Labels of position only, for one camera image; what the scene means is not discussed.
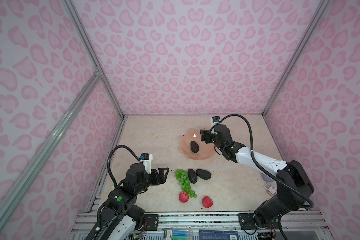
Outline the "dark avocado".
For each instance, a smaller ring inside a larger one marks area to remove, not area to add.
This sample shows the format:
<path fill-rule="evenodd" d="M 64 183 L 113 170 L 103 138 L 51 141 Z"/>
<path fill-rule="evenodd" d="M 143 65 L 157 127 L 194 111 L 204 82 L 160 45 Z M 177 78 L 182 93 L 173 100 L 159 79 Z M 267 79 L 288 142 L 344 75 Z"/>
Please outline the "dark avocado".
<path fill-rule="evenodd" d="M 209 172 L 207 170 L 202 170 L 202 169 L 197 169 L 196 175 L 203 180 L 209 180 L 212 177 L 211 172 Z"/>
<path fill-rule="evenodd" d="M 199 150 L 200 150 L 200 147 L 199 147 L 199 145 L 198 145 L 197 142 L 191 141 L 191 143 L 190 143 L 190 149 L 191 149 L 192 153 L 198 153 Z"/>
<path fill-rule="evenodd" d="M 188 169 L 188 178 L 189 178 L 189 181 L 190 181 L 192 184 L 197 183 L 197 181 L 198 181 L 198 176 L 197 176 L 195 170 L 193 170 L 193 169 Z"/>

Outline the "green grape bunch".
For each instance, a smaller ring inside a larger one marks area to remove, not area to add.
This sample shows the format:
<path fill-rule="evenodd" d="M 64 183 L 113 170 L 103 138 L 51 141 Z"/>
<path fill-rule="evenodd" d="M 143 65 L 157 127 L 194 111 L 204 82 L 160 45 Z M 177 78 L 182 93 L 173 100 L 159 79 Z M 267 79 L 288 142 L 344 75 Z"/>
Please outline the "green grape bunch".
<path fill-rule="evenodd" d="M 188 172 L 183 169 L 177 169 L 175 171 L 175 177 L 181 186 L 183 192 L 187 193 L 190 198 L 196 198 L 197 194 L 191 187 L 191 181 L 188 176 Z"/>

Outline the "red strawberry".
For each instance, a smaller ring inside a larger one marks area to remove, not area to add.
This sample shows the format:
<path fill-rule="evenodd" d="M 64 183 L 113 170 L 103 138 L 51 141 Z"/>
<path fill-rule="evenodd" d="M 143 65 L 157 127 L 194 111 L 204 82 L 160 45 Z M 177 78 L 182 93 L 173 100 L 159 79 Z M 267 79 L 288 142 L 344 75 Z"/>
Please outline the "red strawberry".
<path fill-rule="evenodd" d="M 181 203 L 186 203 L 188 200 L 189 200 L 189 194 L 188 193 L 186 193 L 186 192 L 181 192 L 180 194 L 179 194 L 179 201 L 181 202 Z"/>
<path fill-rule="evenodd" d="M 202 205 L 204 206 L 204 208 L 211 208 L 213 206 L 213 200 L 206 196 L 202 199 Z"/>

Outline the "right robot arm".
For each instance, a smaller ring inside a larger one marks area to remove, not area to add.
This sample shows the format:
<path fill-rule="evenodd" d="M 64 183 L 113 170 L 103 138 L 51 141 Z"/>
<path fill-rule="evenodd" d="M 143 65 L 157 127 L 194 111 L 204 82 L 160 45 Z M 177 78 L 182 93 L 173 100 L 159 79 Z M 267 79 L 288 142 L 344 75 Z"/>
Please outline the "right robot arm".
<path fill-rule="evenodd" d="M 312 208 L 310 196 L 314 187 L 297 161 L 279 161 L 253 151 L 250 147 L 235 142 L 230 130 L 217 126 L 214 130 L 201 130 L 201 141 L 214 144 L 228 161 L 246 165 L 262 173 L 266 181 L 264 189 L 271 198 L 262 203 L 255 211 L 251 225 L 265 229 L 282 215 L 301 208 Z"/>

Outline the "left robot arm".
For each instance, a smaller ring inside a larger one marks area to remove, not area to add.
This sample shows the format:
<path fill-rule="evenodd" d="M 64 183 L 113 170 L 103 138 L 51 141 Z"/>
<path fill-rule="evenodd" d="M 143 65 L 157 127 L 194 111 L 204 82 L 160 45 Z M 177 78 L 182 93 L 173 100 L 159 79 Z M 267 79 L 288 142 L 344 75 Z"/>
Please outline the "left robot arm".
<path fill-rule="evenodd" d="M 132 164 L 126 177 L 109 193 L 107 200 L 97 210 L 95 225 L 87 240 L 124 240 L 130 233 L 143 230 L 145 211 L 136 205 L 139 194 L 150 186 L 164 184 L 169 168 L 151 170 L 143 164 Z"/>

